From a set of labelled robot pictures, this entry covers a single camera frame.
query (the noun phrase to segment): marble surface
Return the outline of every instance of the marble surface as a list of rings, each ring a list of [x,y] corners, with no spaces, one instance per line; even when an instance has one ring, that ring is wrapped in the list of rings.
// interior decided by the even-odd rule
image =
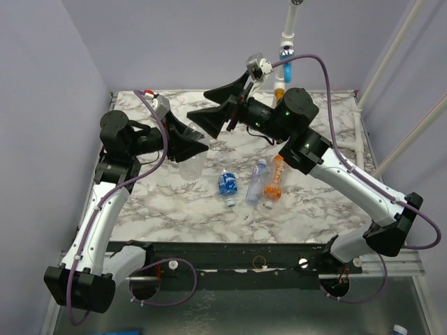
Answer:
[[[214,103],[203,98],[201,91],[160,92],[169,99],[175,115],[188,124],[186,113]],[[270,105],[272,94],[260,93],[256,99]],[[311,127],[330,138],[326,95],[313,93],[320,112]],[[353,94],[332,94],[332,110],[338,140],[353,140]],[[120,92],[115,109],[123,110],[130,119],[152,124],[149,112],[131,92]],[[365,140],[365,170],[374,169]],[[237,178],[236,206],[228,208],[217,193],[219,167],[214,159],[218,151],[226,151],[231,169]],[[285,192],[274,209],[262,202],[256,207],[244,199],[251,172],[259,158],[271,161],[279,151],[264,139],[247,134],[243,125],[232,133],[221,132],[212,140],[202,177],[183,180],[178,164],[166,161],[154,174],[139,181],[124,205],[113,230],[113,241],[130,239],[142,241],[195,242],[321,242],[335,234],[345,234],[370,222],[368,215],[338,191],[296,170],[286,178]],[[354,159],[354,153],[342,150]],[[141,162],[152,161],[156,154],[144,155]],[[150,169],[144,165],[142,172]]]

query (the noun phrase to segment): gray floor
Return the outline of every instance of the gray floor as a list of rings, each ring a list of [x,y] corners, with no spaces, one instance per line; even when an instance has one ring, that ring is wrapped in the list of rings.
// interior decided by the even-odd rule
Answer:
[[[349,297],[366,297],[380,284],[381,278],[355,279]],[[159,297],[175,301],[183,295],[162,292]],[[406,327],[409,335],[429,334],[411,278],[391,278],[381,297],[358,305],[331,301],[321,291],[264,290],[199,291],[181,306],[142,308],[130,303],[127,287],[121,285],[109,311],[90,315],[81,327],[70,325],[63,308],[55,334],[389,335],[394,324]]]

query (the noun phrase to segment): white bottle cap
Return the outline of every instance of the white bottle cap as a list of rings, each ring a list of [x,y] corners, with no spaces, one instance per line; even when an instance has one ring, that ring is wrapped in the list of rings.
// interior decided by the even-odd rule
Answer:
[[[226,205],[228,207],[234,207],[236,204],[236,201],[234,200],[234,198],[227,198],[226,200]]]
[[[398,332],[399,334],[402,334],[402,335],[406,335],[408,333],[408,331],[405,328],[403,328],[402,326],[399,326],[399,325],[394,325],[393,331]]]
[[[273,208],[273,202],[271,202],[271,201],[267,201],[267,202],[264,204],[264,207],[265,207],[266,209],[272,209],[272,208]]]

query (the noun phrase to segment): clear bottle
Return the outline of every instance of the clear bottle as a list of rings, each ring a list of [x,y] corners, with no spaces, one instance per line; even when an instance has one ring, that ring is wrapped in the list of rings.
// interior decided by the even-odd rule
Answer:
[[[237,184],[235,175],[229,171],[230,161],[228,156],[223,152],[216,155],[216,160],[221,170],[221,175],[217,179],[219,194],[225,200],[228,207],[234,207],[236,205],[234,196],[237,193]]]
[[[256,206],[263,194],[265,185],[265,178],[268,175],[267,161],[260,159],[253,169],[251,174],[249,189],[245,196],[245,202],[250,206]]]
[[[288,169],[287,163],[280,155],[276,155],[273,158],[269,177],[264,188],[264,196],[267,199],[264,204],[265,208],[272,209],[273,204],[280,199]]]

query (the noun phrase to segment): white pipe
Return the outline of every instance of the white pipe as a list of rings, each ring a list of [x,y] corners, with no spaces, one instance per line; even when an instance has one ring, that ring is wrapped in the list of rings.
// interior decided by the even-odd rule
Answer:
[[[296,19],[298,17],[298,6],[299,4],[294,4],[293,0],[290,0],[287,12],[286,28],[282,33],[285,36],[293,37],[296,25]]]
[[[408,31],[409,27],[411,26],[411,23],[413,22],[414,18],[417,16],[417,14],[420,12],[420,9],[423,7],[423,4],[426,0],[416,0],[415,4],[413,5],[413,8],[411,9],[410,13],[406,17],[404,24],[400,28],[399,32],[397,33],[393,43],[390,46],[390,49],[386,52],[385,57],[383,58],[383,61],[381,62],[379,68],[377,69],[376,73],[374,74],[374,77],[372,78],[371,82],[368,85],[368,88],[366,88],[366,91],[362,95],[362,98],[357,104],[357,111],[361,112],[365,106],[365,103],[367,99],[369,98],[369,95],[374,90],[377,82],[379,81],[382,73],[386,69],[386,66],[394,56],[394,53],[396,53],[396,50],[398,49],[400,43],[405,37],[406,32]]]
[[[357,144],[355,142],[337,141],[337,146],[342,149],[356,150]]]
[[[399,143],[372,174],[379,178],[423,133],[440,117],[447,109],[447,93],[438,103],[423,117],[414,129]]]
[[[288,0],[288,12],[287,12],[287,19],[286,19],[286,27],[284,28],[284,31],[281,35],[281,44],[279,47],[283,47],[285,45],[290,45],[293,47],[293,37],[295,36],[295,25],[296,20],[298,18],[298,6],[300,5],[300,2],[297,2],[296,0]],[[286,84],[284,83],[284,68],[280,66],[277,71],[274,78],[274,84],[273,84],[273,92],[275,92],[278,89],[282,89],[283,91],[286,90]],[[272,108],[275,108],[277,106],[277,98],[274,95],[273,101],[272,101]]]
[[[356,132],[356,164],[361,169],[365,169],[365,162],[363,158],[363,152],[365,151],[363,147],[363,137],[362,137],[362,122],[360,120],[360,113],[354,112],[354,130]]]

